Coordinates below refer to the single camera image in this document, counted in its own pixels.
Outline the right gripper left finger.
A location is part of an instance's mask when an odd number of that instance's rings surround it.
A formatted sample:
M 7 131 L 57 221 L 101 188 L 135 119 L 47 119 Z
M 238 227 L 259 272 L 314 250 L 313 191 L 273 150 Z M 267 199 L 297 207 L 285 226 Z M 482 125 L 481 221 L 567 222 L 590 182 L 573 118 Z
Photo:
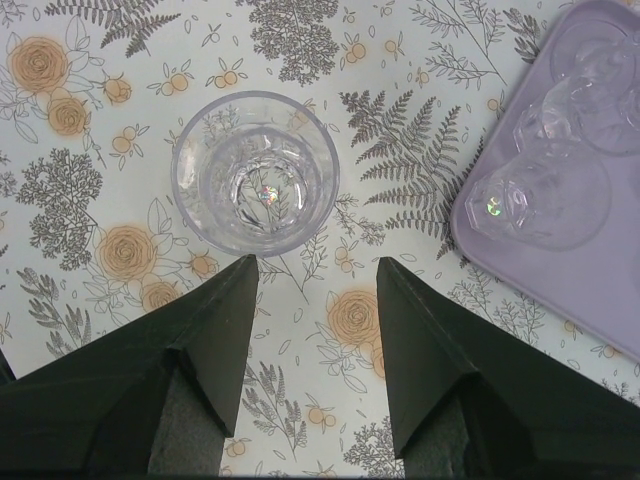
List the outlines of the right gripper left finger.
M 1 389 L 5 479 L 214 479 L 235 433 L 258 287 L 244 256 Z

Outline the champagne flute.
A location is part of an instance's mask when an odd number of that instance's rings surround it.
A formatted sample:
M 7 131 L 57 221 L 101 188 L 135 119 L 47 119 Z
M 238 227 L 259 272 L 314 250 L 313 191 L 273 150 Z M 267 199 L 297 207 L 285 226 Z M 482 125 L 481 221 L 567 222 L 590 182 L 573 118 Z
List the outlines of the champagne flute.
M 554 30 L 550 71 L 555 83 L 564 80 L 579 62 L 596 50 L 630 36 L 639 29 L 639 17 L 584 11 L 567 17 Z

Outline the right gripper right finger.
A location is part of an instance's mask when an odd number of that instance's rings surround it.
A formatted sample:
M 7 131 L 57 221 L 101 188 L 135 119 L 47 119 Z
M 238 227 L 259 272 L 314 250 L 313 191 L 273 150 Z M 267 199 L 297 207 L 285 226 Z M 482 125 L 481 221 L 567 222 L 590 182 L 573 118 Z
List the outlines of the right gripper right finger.
M 377 270 L 394 453 L 410 479 L 635 479 L 639 410 L 439 294 Z

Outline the small glass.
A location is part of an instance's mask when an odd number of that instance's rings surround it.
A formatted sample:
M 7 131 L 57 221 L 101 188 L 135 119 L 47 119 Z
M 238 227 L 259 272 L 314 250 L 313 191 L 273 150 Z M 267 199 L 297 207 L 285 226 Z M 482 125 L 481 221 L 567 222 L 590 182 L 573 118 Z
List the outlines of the small glass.
M 571 141 L 607 157 L 639 153 L 639 83 L 621 87 L 566 78 L 520 116 L 513 131 L 522 151 L 544 141 Z

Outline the faceted glass edge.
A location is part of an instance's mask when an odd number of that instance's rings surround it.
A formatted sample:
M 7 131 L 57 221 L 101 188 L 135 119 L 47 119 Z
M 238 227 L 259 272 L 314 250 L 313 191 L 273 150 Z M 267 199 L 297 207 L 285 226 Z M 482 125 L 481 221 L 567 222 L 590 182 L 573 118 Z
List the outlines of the faceted glass edge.
M 476 181 L 464 208 L 471 227 L 492 239 L 566 251 L 601 230 L 611 202 L 608 172 L 594 152 L 547 143 Z

